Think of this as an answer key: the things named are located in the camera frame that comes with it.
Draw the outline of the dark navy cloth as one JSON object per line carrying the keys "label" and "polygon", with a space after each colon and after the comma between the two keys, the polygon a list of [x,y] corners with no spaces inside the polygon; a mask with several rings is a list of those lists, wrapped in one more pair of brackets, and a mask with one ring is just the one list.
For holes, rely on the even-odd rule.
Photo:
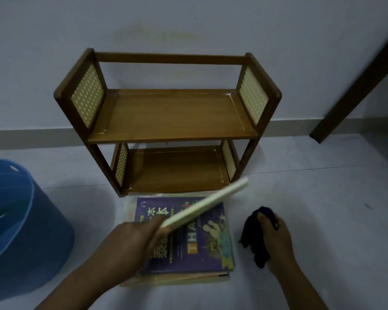
{"label": "dark navy cloth", "polygon": [[254,262],[256,266],[263,269],[266,262],[269,260],[270,255],[264,244],[264,233],[258,219],[258,213],[267,217],[270,220],[272,227],[276,231],[278,230],[278,221],[272,209],[268,207],[260,207],[253,211],[253,213],[246,219],[239,243],[243,246],[243,248],[250,247],[254,255]]}

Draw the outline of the person's left forearm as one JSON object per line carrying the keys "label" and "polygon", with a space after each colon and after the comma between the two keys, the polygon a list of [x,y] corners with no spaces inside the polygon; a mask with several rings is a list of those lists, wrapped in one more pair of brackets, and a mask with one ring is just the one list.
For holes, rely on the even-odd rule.
{"label": "person's left forearm", "polygon": [[131,278],[139,267],[134,259],[98,250],[34,310],[88,310],[105,292]]}

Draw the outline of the cream thin book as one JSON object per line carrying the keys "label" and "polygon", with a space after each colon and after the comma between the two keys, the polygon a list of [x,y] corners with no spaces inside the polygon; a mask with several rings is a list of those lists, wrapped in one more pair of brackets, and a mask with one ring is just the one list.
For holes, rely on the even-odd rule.
{"label": "cream thin book", "polygon": [[201,199],[195,204],[182,210],[181,212],[166,219],[160,228],[168,228],[173,231],[212,209],[216,205],[224,202],[226,199],[245,189],[249,184],[248,178],[241,178],[230,185],[213,192],[206,198]]}

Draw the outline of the person's left hand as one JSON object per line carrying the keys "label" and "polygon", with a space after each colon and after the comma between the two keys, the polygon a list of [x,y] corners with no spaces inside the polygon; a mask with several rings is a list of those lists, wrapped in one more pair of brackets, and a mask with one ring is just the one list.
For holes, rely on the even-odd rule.
{"label": "person's left hand", "polygon": [[[158,215],[154,218],[168,216]],[[143,237],[139,231],[139,222],[117,225],[94,254],[97,270],[102,273],[101,279],[113,287],[133,277],[165,237]]]}

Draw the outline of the brown wooden two-tier shelf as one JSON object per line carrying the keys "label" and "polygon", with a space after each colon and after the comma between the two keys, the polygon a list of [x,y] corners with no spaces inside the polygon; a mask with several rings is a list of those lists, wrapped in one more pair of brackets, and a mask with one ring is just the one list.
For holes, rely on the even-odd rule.
{"label": "brown wooden two-tier shelf", "polygon": [[[241,66],[234,89],[110,89],[100,63]],[[54,99],[119,197],[206,192],[239,181],[282,93],[243,56],[87,48]]]}

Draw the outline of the person's right hand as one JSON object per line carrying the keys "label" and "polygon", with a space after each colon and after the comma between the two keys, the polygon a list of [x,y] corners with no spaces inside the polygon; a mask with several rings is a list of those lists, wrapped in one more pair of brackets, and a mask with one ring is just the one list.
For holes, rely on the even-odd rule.
{"label": "person's right hand", "polygon": [[263,231],[264,244],[270,255],[268,265],[271,261],[278,264],[296,262],[289,229],[281,217],[274,215],[278,221],[278,230]]}

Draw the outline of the purple cover book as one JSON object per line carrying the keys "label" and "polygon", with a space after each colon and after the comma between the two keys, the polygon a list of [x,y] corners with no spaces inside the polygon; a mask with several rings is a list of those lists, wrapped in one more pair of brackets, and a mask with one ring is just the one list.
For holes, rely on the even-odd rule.
{"label": "purple cover book", "polygon": [[[204,197],[139,197],[135,222],[173,216]],[[230,230],[220,203],[177,228],[154,249],[144,275],[230,271],[234,268]]]}

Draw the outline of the person's right forearm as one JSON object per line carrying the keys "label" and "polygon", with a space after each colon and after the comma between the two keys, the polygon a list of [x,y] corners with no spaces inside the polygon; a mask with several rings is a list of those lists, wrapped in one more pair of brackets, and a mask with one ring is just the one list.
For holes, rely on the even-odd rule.
{"label": "person's right forearm", "polygon": [[295,261],[285,264],[271,261],[269,269],[279,282],[290,310],[329,310]]}

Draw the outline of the blue plastic tub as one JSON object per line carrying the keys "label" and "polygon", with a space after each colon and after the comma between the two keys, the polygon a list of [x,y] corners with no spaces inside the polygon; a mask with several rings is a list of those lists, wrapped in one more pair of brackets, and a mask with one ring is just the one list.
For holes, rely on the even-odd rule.
{"label": "blue plastic tub", "polygon": [[52,280],[74,240],[73,225],[29,171],[0,159],[0,301]]}

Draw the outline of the dark wooden furniture leg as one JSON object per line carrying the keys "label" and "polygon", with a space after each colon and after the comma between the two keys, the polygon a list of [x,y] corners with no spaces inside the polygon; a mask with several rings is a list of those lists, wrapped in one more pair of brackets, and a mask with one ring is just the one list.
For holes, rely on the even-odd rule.
{"label": "dark wooden furniture leg", "polygon": [[310,133],[322,143],[388,75],[388,41]]}

